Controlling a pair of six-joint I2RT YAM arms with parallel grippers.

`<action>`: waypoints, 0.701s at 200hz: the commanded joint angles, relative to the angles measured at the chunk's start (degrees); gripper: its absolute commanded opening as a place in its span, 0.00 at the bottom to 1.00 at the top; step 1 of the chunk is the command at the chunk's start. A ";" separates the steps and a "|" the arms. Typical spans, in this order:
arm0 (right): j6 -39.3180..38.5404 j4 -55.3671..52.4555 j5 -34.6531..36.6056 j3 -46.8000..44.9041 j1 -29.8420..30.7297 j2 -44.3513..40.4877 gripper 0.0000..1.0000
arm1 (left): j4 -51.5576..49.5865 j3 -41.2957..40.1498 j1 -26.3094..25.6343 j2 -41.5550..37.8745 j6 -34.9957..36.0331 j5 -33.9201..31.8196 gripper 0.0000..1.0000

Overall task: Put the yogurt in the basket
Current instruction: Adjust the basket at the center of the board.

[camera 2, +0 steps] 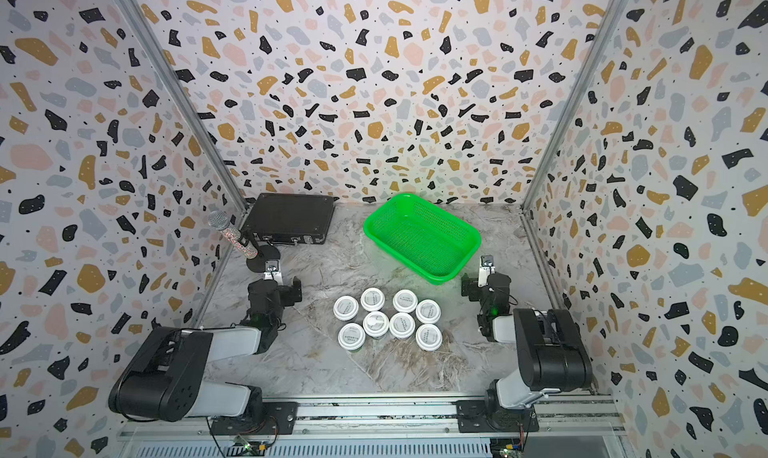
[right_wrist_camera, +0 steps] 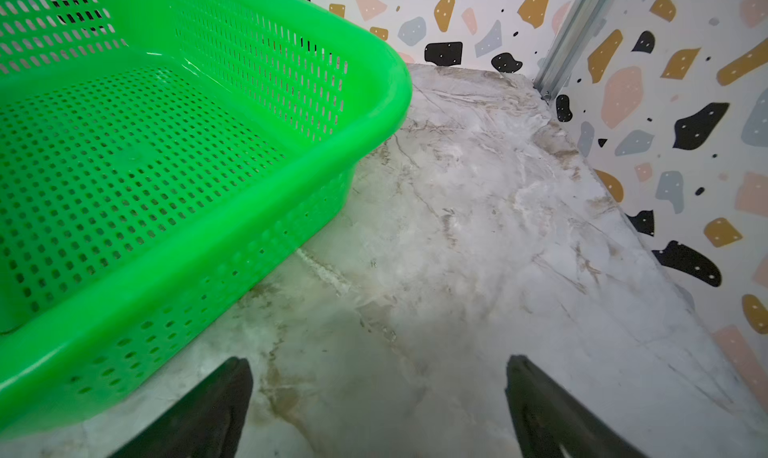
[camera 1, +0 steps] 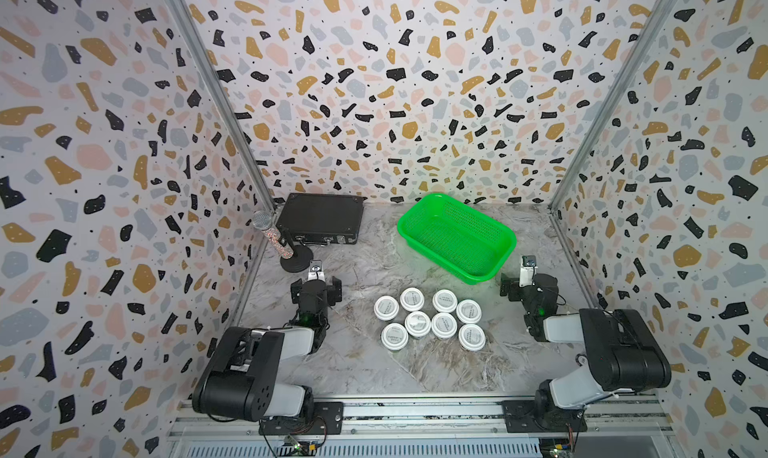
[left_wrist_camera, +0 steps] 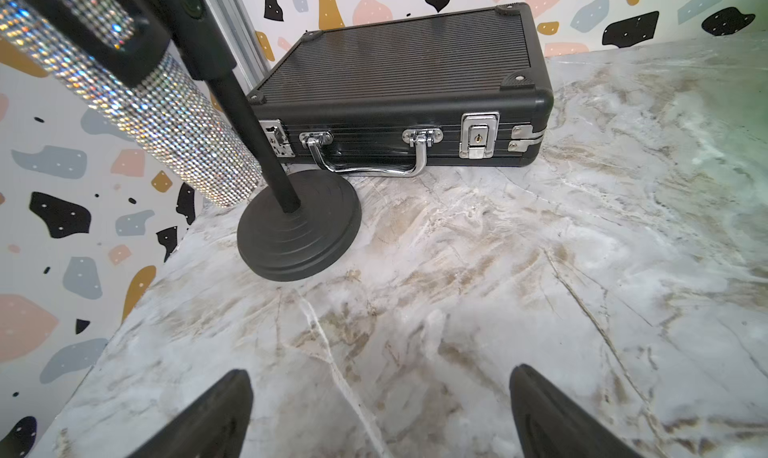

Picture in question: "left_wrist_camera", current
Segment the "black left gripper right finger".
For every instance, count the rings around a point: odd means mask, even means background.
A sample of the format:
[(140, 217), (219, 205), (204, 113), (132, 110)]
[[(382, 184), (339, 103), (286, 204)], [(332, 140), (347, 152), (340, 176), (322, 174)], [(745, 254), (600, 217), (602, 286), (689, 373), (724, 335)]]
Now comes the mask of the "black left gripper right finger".
[(525, 457), (637, 457), (639, 454), (527, 364), (512, 370), (511, 411)]

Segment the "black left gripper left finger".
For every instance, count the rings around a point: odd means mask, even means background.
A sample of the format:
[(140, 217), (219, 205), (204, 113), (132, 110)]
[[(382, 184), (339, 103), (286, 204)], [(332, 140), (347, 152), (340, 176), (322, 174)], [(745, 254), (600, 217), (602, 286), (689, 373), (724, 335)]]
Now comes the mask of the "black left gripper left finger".
[(238, 458), (253, 399), (248, 373), (232, 369), (130, 457)]

